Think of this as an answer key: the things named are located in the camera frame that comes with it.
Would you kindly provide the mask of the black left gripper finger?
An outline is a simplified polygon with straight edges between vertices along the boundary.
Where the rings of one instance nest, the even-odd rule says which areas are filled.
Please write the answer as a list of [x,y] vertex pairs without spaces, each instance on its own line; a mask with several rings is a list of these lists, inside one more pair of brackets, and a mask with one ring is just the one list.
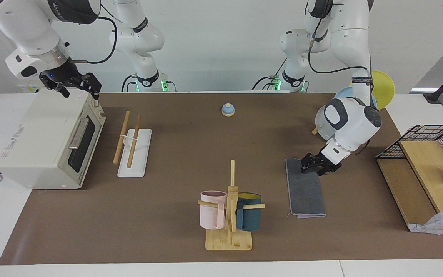
[[335,172],[336,170],[338,170],[341,167],[342,163],[338,163],[337,165],[334,164],[328,164],[325,165],[324,167],[322,167],[319,171],[318,171],[318,175],[322,176],[325,175],[328,172]]
[[306,172],[316,172],[317,174],[320,174],[321,168],[322,168],[322,156],[320,153],[317,155],[308,153],[301,160],[300,171],[303,174]]

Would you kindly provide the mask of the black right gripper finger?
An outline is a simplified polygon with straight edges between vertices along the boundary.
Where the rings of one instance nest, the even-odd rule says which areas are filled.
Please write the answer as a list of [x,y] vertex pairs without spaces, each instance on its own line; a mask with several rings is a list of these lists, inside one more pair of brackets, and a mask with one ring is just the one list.
[[77,88],[90,93],[94,100],[99,100],[102,84],[93,73],[80,75]]
[[63,95],[64,98],[66,99],[69,98],[70,93],[63,84],[57,83],[54,90]]

